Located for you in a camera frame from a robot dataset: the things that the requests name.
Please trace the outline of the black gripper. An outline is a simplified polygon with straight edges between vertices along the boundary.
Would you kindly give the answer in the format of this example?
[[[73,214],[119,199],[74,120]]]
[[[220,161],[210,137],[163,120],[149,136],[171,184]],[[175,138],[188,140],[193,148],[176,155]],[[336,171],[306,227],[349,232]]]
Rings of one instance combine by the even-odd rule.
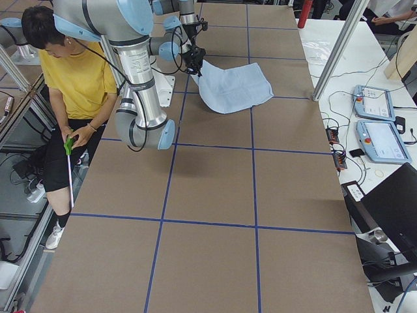
[[[195,42],[201,31],[208,29],[208,21],[200,18],[197,14],[182,15],[182,26],[190,42]]]
[[[202,73],[200,69],[203,66],[203,59],[205,55],[205,49],[200,47],[191,47],[187,52],[183,53],[182,60],[186,65],[186,73],[201,77]]]

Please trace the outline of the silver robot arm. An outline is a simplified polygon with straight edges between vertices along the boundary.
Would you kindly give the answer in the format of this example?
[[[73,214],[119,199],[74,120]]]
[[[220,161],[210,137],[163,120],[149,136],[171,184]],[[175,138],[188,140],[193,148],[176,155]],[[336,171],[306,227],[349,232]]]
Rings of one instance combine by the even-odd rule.
[[[115,48],[127,86],[115,114],[117,134],[131,147],[169,149],[175,123],[160,106],[150,57],[181,57],[185,73],[201,75],[205,50],[196,45],[207,22],[194,1],[54,1],[56,29]]]
[[[180,23],[192,44],[196,44],[199,32],[208,29],[208,22],[195,13],[195,1],[155,0],[152,1],[152,10],[157,16],[178,12]]]

